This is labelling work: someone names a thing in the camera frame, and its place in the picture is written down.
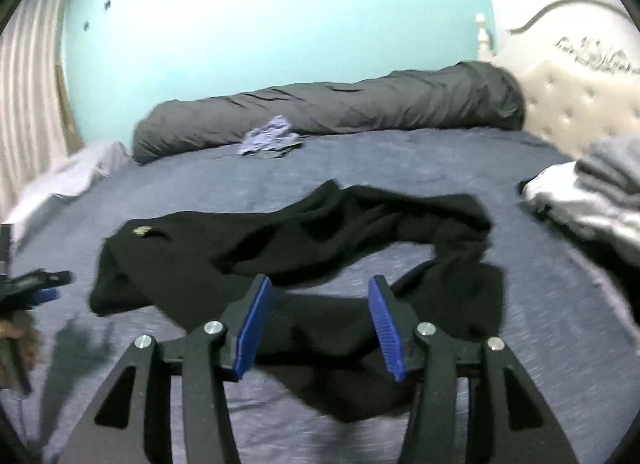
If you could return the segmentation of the person's left hand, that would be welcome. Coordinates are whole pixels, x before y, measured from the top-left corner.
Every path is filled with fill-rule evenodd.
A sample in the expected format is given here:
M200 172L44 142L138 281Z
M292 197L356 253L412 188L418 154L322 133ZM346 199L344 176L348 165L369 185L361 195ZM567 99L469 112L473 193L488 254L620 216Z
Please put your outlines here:
M35 317L27 311L15 311L1 320L1 388L20 397L32 393L30 372L39 361L42 339Z

